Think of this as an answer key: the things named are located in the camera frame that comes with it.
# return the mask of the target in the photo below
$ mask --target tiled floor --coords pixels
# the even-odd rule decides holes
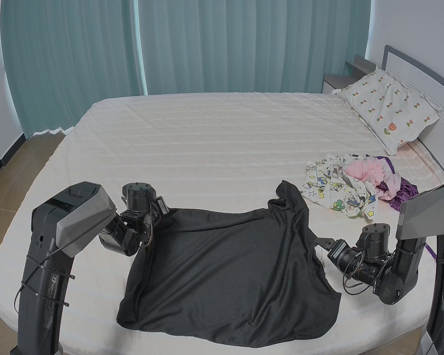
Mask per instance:
[[[47,133],[30,138],[0,170],[0,243],[30,185],[63,138],[63,133]],[[420,329],[366,354],[412,355],[419,337]],[[0,319],[0,355],[8,355],[16,344],[17,334]]]

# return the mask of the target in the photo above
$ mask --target pillow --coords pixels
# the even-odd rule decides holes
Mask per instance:
[[[404,87],[380,68],[354,84],[332,91],[344,100],[372,131],[390,155],[418,138],[439,119],[438,112],[420,93]]]

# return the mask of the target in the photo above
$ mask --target curtain fold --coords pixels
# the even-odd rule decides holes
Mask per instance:
[[[365,55],[370,2],[138,0],[148,93],[320,93]]]
[[[26,137],[143,94],[131,0],[2,0],[6,75]]]

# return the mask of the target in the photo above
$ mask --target mattress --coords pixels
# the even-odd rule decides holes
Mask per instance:
[[[151,183],[168,206],[240,213],[266,207],[285,179],[305,181],[307,160],[327,153],[385,155],[373,134],[337,96],[212,93],[112,98],[94,104],[50,157],[21,204],[0,246],[0,317],[17,329],[13,300],[30,241],[31,211],[65,187],[102,184],[121,212],[122,186]],[[444,182],[426,152],[401,147],[396,170],[423,191]],[[364,218],[349,219],[307,201],[310,228],[320,237],[354,245]],[[380,202],[378,222],[398,212]],[[342,292],[342,276],[324,256],[326,276]],[[323,337],[260,349],[231,347],[193,337],[121,328],[115,322],[133,258],[93,240],[76,256],[66,295],[60,342],[87,354],[358,354],[427,321],[435,263],[424,252],[416,287],[394,306],[367,291],[343,294],[337,322]]]

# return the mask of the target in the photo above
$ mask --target black t-shirt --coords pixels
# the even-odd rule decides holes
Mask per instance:
[[[128,275],[125,328],[262,347],[324,335],[340,293],[315,256],[309,210],[283,181],[268,209],[171,209]]]

